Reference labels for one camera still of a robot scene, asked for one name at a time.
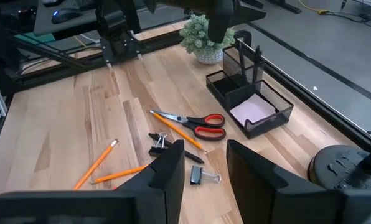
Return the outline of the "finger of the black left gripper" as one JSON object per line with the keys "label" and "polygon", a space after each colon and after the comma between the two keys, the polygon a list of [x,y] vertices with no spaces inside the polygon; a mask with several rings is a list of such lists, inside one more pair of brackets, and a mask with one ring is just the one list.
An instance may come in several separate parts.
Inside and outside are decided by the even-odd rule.
{"label": "finger of the black left gripper", "polygon": [[266,16],[266,12],[262,10],[263,6],[264,4],[257,0],[236,0],[234,24],[263,19]]}
{"label": "finger of the black left gripper", "polygon": [[209,1],[206,12],[208,17],[208,38],[215,43],[222,43],[234,13],[232,0]]}

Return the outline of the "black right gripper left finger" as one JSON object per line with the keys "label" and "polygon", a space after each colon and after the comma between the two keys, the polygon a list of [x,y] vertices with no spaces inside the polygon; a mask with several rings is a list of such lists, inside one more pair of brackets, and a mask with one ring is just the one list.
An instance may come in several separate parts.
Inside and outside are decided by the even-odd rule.
{"label": "black right gripper left finger", "polygon": [[114,190],[0,194],[0,223],[178,223],[184,161],[177,140]]}

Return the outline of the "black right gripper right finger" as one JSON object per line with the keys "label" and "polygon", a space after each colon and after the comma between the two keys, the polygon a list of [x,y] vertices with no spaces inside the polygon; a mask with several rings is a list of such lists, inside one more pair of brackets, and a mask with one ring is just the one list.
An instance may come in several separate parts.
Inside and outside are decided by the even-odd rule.
{"label": "black right gripper right finger", "polygon": [[229,140],[227,167],[244,223],[371,223],[371,153],[325,147],[304,179]]}

